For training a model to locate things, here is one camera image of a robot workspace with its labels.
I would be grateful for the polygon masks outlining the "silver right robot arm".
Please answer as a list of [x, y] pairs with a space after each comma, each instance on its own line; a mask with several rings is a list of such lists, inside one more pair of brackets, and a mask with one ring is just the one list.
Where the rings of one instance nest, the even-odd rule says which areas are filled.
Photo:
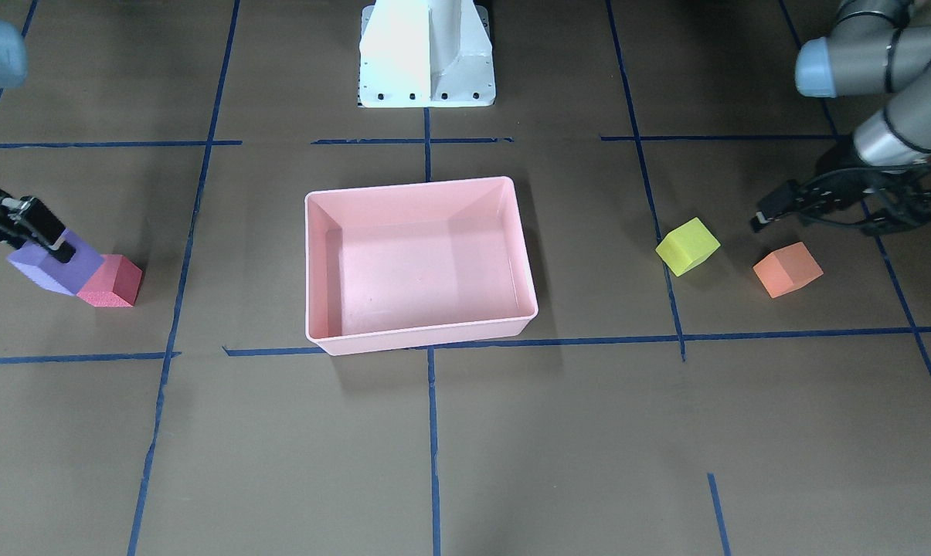
[[[28, 74], [25, 42], [16, 27], [0, 20], [0, 89], [21, 86]], [[34, 196], [16, 198], [0, 188], [0, 242], [13, 249], [34, 244], [58, 263], [69, 263], [76, 247], [65, 239], [66, 226]]]

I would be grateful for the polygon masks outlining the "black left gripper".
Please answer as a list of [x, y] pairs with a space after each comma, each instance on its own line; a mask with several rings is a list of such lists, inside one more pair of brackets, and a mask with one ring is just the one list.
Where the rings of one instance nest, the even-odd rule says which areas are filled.
[[[866, 236], [914, 231], [931, 223], [931, 190], [922, 179], [931, 162], [868, 163], [857, 154], [850, 138], [838, 142], [818, 159], [815, 176], [797, 187], [800, 224], [825, 224], [857, 229]], [[856, 222], [829, 219], [868, 199], [881, 207]]]

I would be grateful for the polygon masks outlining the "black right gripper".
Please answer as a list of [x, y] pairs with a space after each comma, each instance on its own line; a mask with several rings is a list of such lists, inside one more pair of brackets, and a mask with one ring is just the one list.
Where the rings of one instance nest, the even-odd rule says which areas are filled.
[[[25, 240], [16, 231], [2, 201], [9, 194], [0, 189], [0, 242], [9, 246], [23, 246]], [[27, 239], [39, 244], [58, 263], [69, 263], [76, 249], [63, 238], [66, 226], [57, 218], [48, 205], [39, 198], [20, 198], [18, 205], [18, 226], [24, 229]]]

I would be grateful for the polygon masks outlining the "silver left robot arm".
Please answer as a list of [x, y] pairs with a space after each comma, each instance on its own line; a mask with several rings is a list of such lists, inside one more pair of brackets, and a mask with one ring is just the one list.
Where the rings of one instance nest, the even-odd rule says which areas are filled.
[[868, 236], [931, 222], [931, 1], [843, 1], [831, 32], [801, 46], [797, 91], [837, 98], [885, 93], [889, 101], [791, 185], [783, 214], [830, 224], [832, 212], [874, 197], [882, 207], [861, 221]]

